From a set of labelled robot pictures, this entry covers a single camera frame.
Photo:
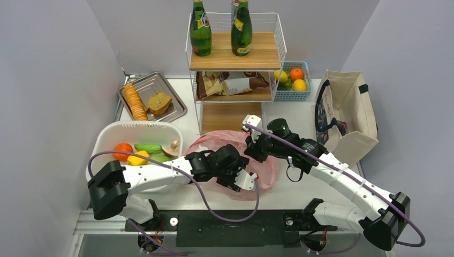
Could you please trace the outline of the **pink plastic grocery bag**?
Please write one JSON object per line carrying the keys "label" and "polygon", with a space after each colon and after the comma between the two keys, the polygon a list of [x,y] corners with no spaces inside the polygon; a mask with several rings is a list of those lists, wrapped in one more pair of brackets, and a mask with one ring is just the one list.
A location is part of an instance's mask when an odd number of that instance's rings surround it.
{"label": "pink plastic grocery bag", "polygon": [[[247,148],[246,138],[248,134],[242,131],[233,131],[233,130],[218,130],[208,132],[202,135],[200,138],[195,140],[189,148],[184,152],[185,155],[192,152],[200,152],[202,150],[213,150],[216,151],[220,147],[230,144],[235,147],[235,149],[240,153],[242,157],[245,157],[244,151]],[[264,193],[270,190],[280,172],[280,163],[279,160],[275,157],[269,156],[267,159],[260,163],[251,157],[249,159],[249,164],[246,167],[247,172],[252,172],[258,175],[258,184],[260,193]],[[213,178],[208,182],[201,183],[203,188],[209,189],[211,191],[218,191],[224,193],[232,200],[237,201],[254,201],[256,200],[256,193],[248,190],[241,190],[240,192],[235,192],[231,189],[228,189],[216,182],[216,179]]]}

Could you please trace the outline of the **beige canvas tote bag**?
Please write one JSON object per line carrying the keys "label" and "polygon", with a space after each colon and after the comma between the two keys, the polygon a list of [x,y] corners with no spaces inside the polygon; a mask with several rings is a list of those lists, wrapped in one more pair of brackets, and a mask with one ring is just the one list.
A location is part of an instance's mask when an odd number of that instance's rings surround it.
{"label": "beige canvas tote bag", "polygon": [[[362,72],[327,70],[312,112],[317,142],[342,163],[357,164],[379,142],[369,87]],[[347,123],[347,135],[341,136],[338,120]]]}

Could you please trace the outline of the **purple snack packet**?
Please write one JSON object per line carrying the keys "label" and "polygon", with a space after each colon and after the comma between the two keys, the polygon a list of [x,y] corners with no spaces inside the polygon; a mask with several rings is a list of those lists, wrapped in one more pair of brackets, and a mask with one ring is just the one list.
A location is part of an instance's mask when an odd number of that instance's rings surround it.
{"label": "purple snack packet", "polygon": [[337,126],[341,136],[345,136],[349,133],[349,129],[348,129],[346,122],[338,120],[336,126]]}

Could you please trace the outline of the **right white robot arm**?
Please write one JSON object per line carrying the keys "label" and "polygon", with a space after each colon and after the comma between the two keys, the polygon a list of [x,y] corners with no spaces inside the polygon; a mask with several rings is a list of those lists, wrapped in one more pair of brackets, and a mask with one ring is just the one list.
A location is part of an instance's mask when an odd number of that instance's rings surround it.
{"label": "right white robot arm", "polygon": [[393,194],[361,178],[317,141],[291,132],[283,118],[272,120],[266,130],[261,126],[261,118],[255,115],[244,118],[242,129],[249,133],[246,155],[259,162],[269,156],[287,160],[289,166],[325,182],[355,205],[349,208],[313,199],[303,210],[305,227],[346,228],[381,250],[394,247],[409,223],[411,200],[406,194]]}

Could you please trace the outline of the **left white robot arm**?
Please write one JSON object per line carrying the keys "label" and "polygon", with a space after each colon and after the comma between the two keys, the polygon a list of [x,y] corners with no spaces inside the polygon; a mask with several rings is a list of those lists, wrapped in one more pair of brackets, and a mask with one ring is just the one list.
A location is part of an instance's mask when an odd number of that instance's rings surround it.
{"label": "left white robot arm", "polygon": [[246,171],[249,159],[241,156],[233,145],[222,146],[216,151],[191,152],[166,162],[131,153],[131,157],[144,160],[145,164],[122,165],[119,160],[112,160],[93,172],[94,160],[107,154],[108,151],[96,153],[87,164],[87,186],[96,220],[119,215],[146,230],[154,230],[160,222],[157,204],[151,199],[138,197],[138,194],[162,186],[194,184],[201,190],[201,182],[216,178],[221,186],[235,192],[259,191],[257,174]]}

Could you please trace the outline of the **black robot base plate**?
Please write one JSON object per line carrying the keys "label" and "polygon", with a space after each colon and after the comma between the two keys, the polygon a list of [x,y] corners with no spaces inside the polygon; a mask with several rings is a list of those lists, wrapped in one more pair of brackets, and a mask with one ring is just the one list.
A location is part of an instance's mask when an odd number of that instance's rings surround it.
{"label": "black robot base plate", "polygon": [[222,221],[207,210],[161,210],[144,224],[125,224],[129,232],[136,227],[157,236],[172,232],[178,247],[298,247],[300,239],[326,229],[302,210],[258,210],[240,223]]}

